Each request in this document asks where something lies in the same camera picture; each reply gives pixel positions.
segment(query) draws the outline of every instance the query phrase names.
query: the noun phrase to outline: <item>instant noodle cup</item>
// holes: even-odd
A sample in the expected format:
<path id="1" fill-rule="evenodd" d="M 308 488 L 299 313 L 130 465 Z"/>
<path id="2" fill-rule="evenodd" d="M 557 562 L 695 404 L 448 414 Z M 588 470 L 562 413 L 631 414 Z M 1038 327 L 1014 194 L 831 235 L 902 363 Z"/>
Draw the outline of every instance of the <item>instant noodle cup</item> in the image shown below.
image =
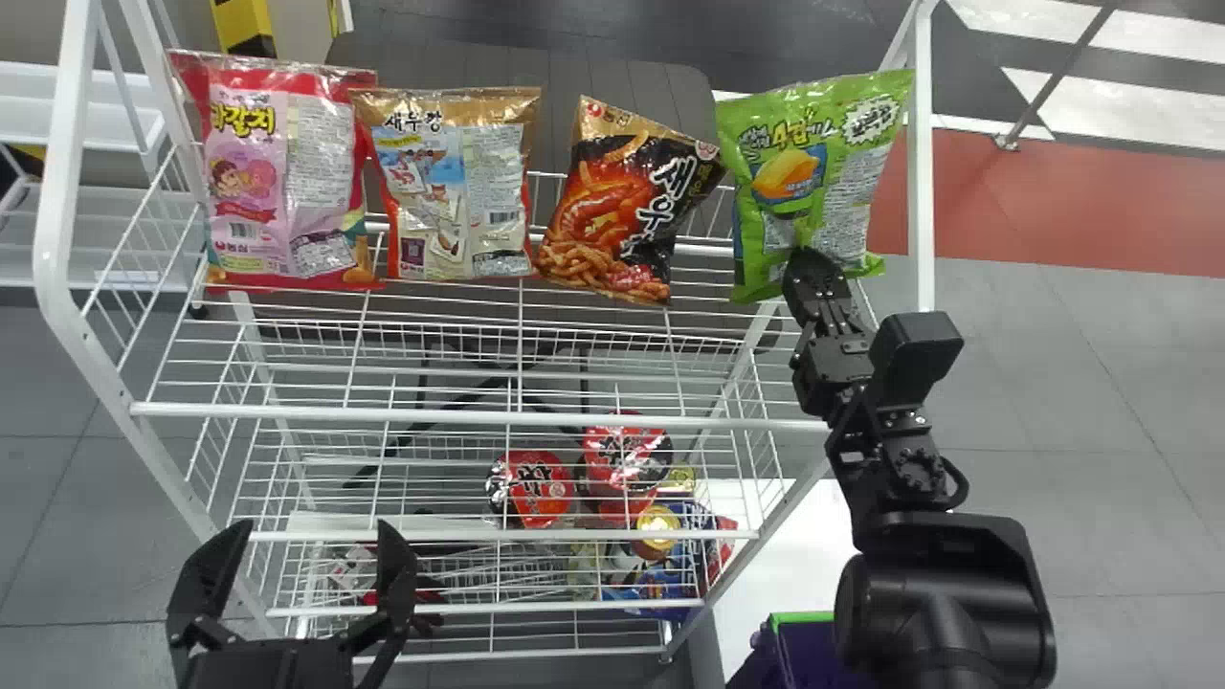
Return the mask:
<path id="1" fill-rule="evenodd" d="M 626 417 L 638 412 L 622 411 Z M 654 490 L 673 466 L 673 439 L 662 428 L 593 425 L 583 433 L 589 490 L 601 495 Z"/>
<path id="2" fill-rule="evenodd" d="M 370 70 L 169 50 L 200 113 L 209 286 L 369 289 L 349 88 Z"/>
<path id="3" fill-rule="evenodd" d="M 719 148 L 583 96 L 537 268 L 559 284 L 668 304 L 676 228 L 719 184 Z"/>
<path id="4" fill-rule="evenodd" d="M 552 452 L 511 450 L 490 467 L 485 494 L 494 519 L 505 510 L 511 526 L 545 528 L 570 511 L 575 481 Z"/>

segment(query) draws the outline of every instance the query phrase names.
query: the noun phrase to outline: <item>yellow and black sign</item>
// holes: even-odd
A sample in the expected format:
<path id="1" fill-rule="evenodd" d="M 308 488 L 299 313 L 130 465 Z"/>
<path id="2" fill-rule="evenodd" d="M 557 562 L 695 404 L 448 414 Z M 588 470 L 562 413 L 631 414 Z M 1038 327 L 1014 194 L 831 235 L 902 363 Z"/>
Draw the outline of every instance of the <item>yellow and black sign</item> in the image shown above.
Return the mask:
<path id="1" fill-rule="evenodd" d="M 276 58 L 272 20 L 265 0 L 211 0 L 223 53 Z"/>

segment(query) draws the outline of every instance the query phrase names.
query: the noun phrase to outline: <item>nutrition label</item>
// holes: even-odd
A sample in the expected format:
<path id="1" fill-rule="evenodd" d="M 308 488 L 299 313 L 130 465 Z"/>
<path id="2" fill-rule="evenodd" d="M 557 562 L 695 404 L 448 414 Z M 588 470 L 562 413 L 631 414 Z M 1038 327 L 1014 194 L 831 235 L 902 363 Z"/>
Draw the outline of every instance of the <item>nutrition label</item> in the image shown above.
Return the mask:
<path id="1" fill-rule="evenodd" d="M 773 254 L 795 246 L 795 222 L 796 218 L 780 218 L 762 210 L 762 226 L 766 230 L 762 238 L 762 254 Z"/>
<path id="2" fill-rule="evenodd" d="M 888 157 L 889 146 L 846 157 L 838 183 L 826 189 L 823 224 L 812 237 L 815 249 L 846 262 L 862 260 L 867 251 L 870 204 Z"/>
<path id="3" fill-rule="evenodd" d="M 353 107 L 289 96 L 285 202 L 347 208 L 353 191 Z"/>
<path id="4" fill-rule="evenodd" d="M 523 210 L 519 200 L 523 185 L 523 162 L 519 159 L 522 140 L 521 124 L 463 128 L 468 210 L 474 222 L 491 226 L 489 229 L 499 229 L 497 226 L 505 224 L 514 228 L 523 221 L 519 217 Z M 523 238 L 513 237 L 508 240 L 514 246 L 522 244 Z"/>
<path id="5" fill-rule="evenodd" d="M 867 251 L 870 211 L 870 206 L 854 206 L 837 213 L 826 212 L 826 226 L 812 235 L 813 248 L 843 261 L 859 261 Z"/>
<path id="6" fill-rule="evenodd" d="M 353 249 L 339 230 L 298 237 L 289 243 L 289 251 L 298 277 L 315 277 L 358 265 Z"/>

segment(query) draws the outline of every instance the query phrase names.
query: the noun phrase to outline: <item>potato chip bag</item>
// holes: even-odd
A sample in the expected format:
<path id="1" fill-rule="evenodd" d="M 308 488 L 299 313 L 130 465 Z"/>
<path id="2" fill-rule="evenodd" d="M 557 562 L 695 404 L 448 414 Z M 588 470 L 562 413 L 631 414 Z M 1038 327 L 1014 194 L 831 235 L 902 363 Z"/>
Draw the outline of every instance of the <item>potato chip bag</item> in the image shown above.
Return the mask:
<path id="1" fill-rule="evenodd" d="M 211 286 L 368 289 L 350 86 L 375 72 L 169 50 L 200 112 Z"/>
<path id="2" fill-rule="evenodd" d="M 723 161 L 736 178 L 733 302 L 779 295 L 795 246 L 817 249 L 848 276 L 884 270 L 867 251 L 869 213 L 913 77 L 840 76 L 715 103 Z"/>

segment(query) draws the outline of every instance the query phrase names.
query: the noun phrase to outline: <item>shelf bar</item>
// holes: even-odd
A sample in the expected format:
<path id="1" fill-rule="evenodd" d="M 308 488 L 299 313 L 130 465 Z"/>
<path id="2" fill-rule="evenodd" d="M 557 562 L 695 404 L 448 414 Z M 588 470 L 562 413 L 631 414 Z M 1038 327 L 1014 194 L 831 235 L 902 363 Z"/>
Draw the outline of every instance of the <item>shelf bar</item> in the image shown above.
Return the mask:
<path id="1" fill-rule="evenodd" d="M 489 614 L 489 613 L 568 613 L 571 611 L 624 611 L 701 608 L 702 598 L 643 598 L 639 601 L 540 601 L 535 603 L 419 603 L 414 614 Z M 268 608 L 268 618 L 292 617 L 363 617 L 375 612 L 374 606 L 311 606 Z"/>
<path id="2" fill-rule="evenodd" d="M 132 402 L 130 413 L 137 417 L 236 417 L 332 422 L 423 422 L 462 425 L 624 425 L 625 418 L 616 414 L 583 414 L 573 412 L 494 412 L 466 411 L 457 414 L 447 409 L 376 409 L 303 407 L 296 405 L 208 405 L 203 402 Z M 733 428 L 750 430 L 779 430 L 795 433 L 828 432 L 829 427 L 817 419 L 768 419 L 729 418 L 699 416 L 641 414 L 635 422 L 650 428 Z"/>
<path id="3" fill-rule="evenodd" d="M 392 526 L 396 525 L 394 516 L 383 516 Z M 456 528 L 426 528 L 398 530 L 405 541 L 413 542 L 496 542 L 496 541 L 628 541 L 642 538 L 642 532 L 633 528 L 497 528 L 497 527 L 469 527 L 457 526 Z M 758 538 L 756 528 L 668 528 L 652 531 L 653 538 L 720 538 L 736 541 L 753 541 Z M 252 543 L 266 542 L 294 542 L 294 541 L 330 541 L 333 543 L 369 543 L 377 541 L 379 533 L 372 528 L 316 528 L 316 530 L 290 530 L 290 531 L 255 531 L 251 533 Z"/>
<path id="4" fill-rule="evenodd" d="M 420 641 L 412 640 L 409 647 Z M 466 651 L 457 653 L 401 653 L 396 656 L 397 663 L 434 663 L 434 662 L 464 662 L 488 661 L 492 658 L 559 658 L 576 656 L 641 656 L 662 653 L 664 646 L 612 646 L 595 649 L 541 649 L 538 651 Z M 370 664 L 375 662 L 374 656 L 358 656 L 353 658 L 353 664 Z"/>

